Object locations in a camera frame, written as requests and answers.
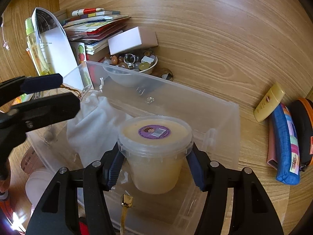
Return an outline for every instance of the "green spray cap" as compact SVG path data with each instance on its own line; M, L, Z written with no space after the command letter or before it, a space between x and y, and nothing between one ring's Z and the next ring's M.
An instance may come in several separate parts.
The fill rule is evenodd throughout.
M25 27L26 27L26 35L30 35L31 33L35 32L34 26L32 25L32 18L29 17L25 20Z

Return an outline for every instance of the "clear plastic bin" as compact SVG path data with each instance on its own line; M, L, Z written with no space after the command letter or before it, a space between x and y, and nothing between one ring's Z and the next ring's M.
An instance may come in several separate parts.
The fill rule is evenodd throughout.
M89 62L78 66L64 78L64 83L81 82L89 72L93 88L99 90L100 78L104 79L102 95L111 106L132 117L162 115L187 122L198 148L208 153L211 160L219 161L226 168L237 169L240 152L239 106L198 90L166 81L154 76L127 69ZM61 93L64 89L51 90L46 95ZM47 143L44 133L52 130L56 139ZM66 122L28 133L28 138L44 165L53 172L66 166L70 170L82 168L79 154L66 138ZM206 193L195 186L188 164L184 164L176 186L165 194L152 195L139 191L133 184L129 165L125 161L115 187L105 192L105 199L112 223L119 228L121 195L134 196L133 207L126 217L126 229L135 234L194 234ZM84 205L82 190L79 202ZM227 208L232 190L228 191Z

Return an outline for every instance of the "yellow bottle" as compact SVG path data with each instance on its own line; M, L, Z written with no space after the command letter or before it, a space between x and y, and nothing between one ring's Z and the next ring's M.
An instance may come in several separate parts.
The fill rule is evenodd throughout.
M262 122L267 118L281 102L284 95L285 91L281 88L280 84L276 82L254 110L253 113L256 121Z
M26 27L26 39L27 39L27 46L29 48L30 55L32 57L32 61L35 65L37 73L39 76L53 74L53 70L49 68L49 65L44 58L40 45L36 41L36 35L34 26L32 25L32 19L29 17L25 20L25 27Z

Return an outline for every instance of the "orange label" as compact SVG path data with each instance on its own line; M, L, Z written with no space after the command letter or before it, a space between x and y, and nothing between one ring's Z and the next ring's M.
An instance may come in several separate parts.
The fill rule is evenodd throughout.
M310 155L313 155L313 136L311 136L311 148L310 148Z

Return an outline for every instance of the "white bowl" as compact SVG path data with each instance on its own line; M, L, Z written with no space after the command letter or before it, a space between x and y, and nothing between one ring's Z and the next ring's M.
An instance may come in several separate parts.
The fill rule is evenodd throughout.
M138 73L145 73L145 74L151 74L154 67L157 64L157 56L156 56L156 61L155 63L149 67L146 70L143 71L139 71ZM125 87L133 87L138 85L138 83L140 83L143 80L143 77L141 77L139 74L135 73L126 73L126 72L122 72L121 70L115 70L114 67L104 67L105 71L108 73L108 75L110 76L110 78L115 81L116 83L125 86Z

